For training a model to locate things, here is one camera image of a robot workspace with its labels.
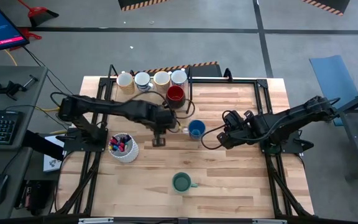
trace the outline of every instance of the pen holder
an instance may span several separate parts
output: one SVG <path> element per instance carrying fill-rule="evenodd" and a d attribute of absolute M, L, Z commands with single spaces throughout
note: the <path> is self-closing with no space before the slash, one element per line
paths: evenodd
<path fill-rule="evenodd" d="M 123 138 L 125 136 L 127 136 L 127 133 L 116 134 L 114 137 L 118 139 L 118 138 Z M 124 162 L 124 163 L 132 162 L 136 159 L 137 155 L 139 155 L 139 147 L 137 146 L 132 136 L 131 136 L 131 140 L 128 141 L 127 146 L 128 148 L 124 152 L 120 152 L 119 150 L 117 151 L 109 150 L 109 152 L 114 158 L 118 159 L 118 161 L 120 162 Z"/>

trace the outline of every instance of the desk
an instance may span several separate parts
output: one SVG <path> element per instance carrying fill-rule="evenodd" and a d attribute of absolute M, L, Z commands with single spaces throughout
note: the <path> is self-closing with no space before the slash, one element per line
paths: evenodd
<path fill-rule="evenodd" d="M 84 77 L 81 95 L 96 96 L 100 77 Z M 273 112 L 289 107 L 283 79 L 268 79 Z M 126 101 L 114 84 L 112 99 Z M 160 100 L 157 96 L 139 98 Z M 246 84 L 193 85 L 196 112 L 191 119 L 201 119 L 207 130 L 222 125 L 224 110 L 256 111 L 254 87 Z M 181 120 L 186 125 L 189 120 Z M 265 157 L 259 145 L 242 145 L 231 150 L 210 151 L 186 134 L 168 133 L 165 147 L 152 147 L 153 134 L 141 124 L 123 117 L 109 116 L 109 136 L 121 132 L 131 134 L 140 152 L 134 162 L 121 164 L 108 152 L 102 155 L 93 201 L 92 216 L 108 217 L 196 217 L 196 218 L 273 218 Z M 215 131 L 205 143 L 218 143 Z M 58 191 L 61 207 L 75 190 L 80 179 L 83 152 L 73 153 L 62 169 Z M 283 154 L 288 188 L 304 208 L 313 207 L 299 158 Z M 187 172 L 198 188 L 180 195 L 172 189 L 172 177 Z M 280 208 L 284 211 L 282 193 L 278 190 Z"/>
<path fill-rule="evenodd" d="M 29 80 L 29 75 L 33 75 L 39 79 L 39 81 L 34 83 L 27 92 L 18 92 L 15 95 L 17 97 L 17 101 L 10 99 L 6 95 L 0 95 L 0 110 L 14 105 L 35 106 L 44 84 L 46 73 L 47 69 L 44 67 L 0 66 L 0 83 L 4 86 L 7 85 L 9 80 L 14 83 L 20 83 L 23 85 Z M 16 134 L 17 139 L 15 140 L 15 144 L 20 146 L 22 137 L 24 136 L 24 133 L 30 123 L 34 108 L 27 106 L 12 108 L 12 110 L 21 111 L 24 114 L 21 125 Z M 9 218 L 11 216 L 16 196 L 22 184 L 22 180 L 32 154 L 32 149 L 28 147 L 20 149 L 0 149 L 0 173 L 6 164 L 15 155 L 17 150 L 20 150 L 20 153 L 7 170 L 7 174 L 9 175 L 9 183 L 7 186 L 7 195 L 5 201 L 0 204 L 0 219 Z"/>

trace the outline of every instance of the mug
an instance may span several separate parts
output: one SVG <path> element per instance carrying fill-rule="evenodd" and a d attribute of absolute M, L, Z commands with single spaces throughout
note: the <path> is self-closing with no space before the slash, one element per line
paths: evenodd
<path fill-rule="evenodd" d="M 184 193 L 190 189 L 190 187 L 198 187 L 198 184 L 191 183 L 191 178 L 187 173 L 179 172 L 172 178 L 172 186 L 178 193 Z"/>
<path fill-rule="evenodd" d="M 193 120 L 188 126 L 188 131 L 192 139 L 199 140 L 205 133 L 205 124 L 200 120 Z"/>
<path fill-rule="evenodd" d="M 162 92 L 162 93 L 166 93 L 169 89 L 170 86 L 170 81 L 171 81 L 171 76 L 168 72 L 157 72 L 154 75 L 154 83 L 155 83 L 155 87 L 157 88 L 158 91 Z"/>
<path fill-rule="evenodd" d="M 135 93 L 134 77 L 131 74 L 126 72 L 119 74 L 117 84 L 124 94 L 130 95 Z"/>
<path fill-rule="evenodd" d="M 149 91 L 153 88 L 153 83 L 151 82 L 150 75 L 145 72 L 139 72 L 135 76 L 135 84 L 137 88 L 142 91 Z"/>
<path fill-rule="evenodd" d="M 180 88 L 185 89 L 187 74 L 186 70 L 183 68 L 181 70 L 176 70 L 171 75 L 172 85 L 180 86 Z"/>
<path fill-rule="evenodd" d="M 171 86 L 166 99 L 172 109 L 181 108 L 186 103 L 185 92 L 179 86 Z"/>

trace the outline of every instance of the red mug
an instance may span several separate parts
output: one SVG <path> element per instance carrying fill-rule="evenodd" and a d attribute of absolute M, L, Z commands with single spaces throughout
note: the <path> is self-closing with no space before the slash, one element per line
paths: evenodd
<path fill-rule="evenodd" d="M 167 102 L 172 109 L 181 108 L 185 102 L 185 92 L 180 86 L 171 86 L 167 91 Z"/>

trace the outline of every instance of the gray desk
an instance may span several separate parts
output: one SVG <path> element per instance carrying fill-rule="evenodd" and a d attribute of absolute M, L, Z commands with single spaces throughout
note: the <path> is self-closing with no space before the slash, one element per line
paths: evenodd
<path fill-rule="evenodd" d="M 23 85 L 29 80 L 29 75 L 33 75 L 39 79 L 39 81 L 34 83 L 34 85 L 32 85 L 27 92 L 18 92 L 15 95 L 17 97 L 17 101 L 10 99 L 6 95 L 0 95 L 0 110 L 13 105 L 35 106 L 44 84 L 46 74 L 47 69 L 45 67 L 0 66 L 0 83 L 4 86 L 7 85 L 9 80 Z M 24 113 L 23 120 L 16 134 L 18 138 L 16 138 L 17 140 L 14 142 L 14 144 L 20 146 L 34 109 L 33 107 L 26 106 L 11 108 L 11 110 L 21 111 Z M 32 154 L 31 148 L 18 148 L 20 153 L 7 170 L 9 183 L 6 199 L 2 204 L 0 204 L 0 219 L 10 218 L 11 216 L 12 208 L 16 201 L 17 194 L 19 193 L 19 188 Z M 0 150 L 0 173 L 16 152 L 17 150 L 15 149 Z"/>

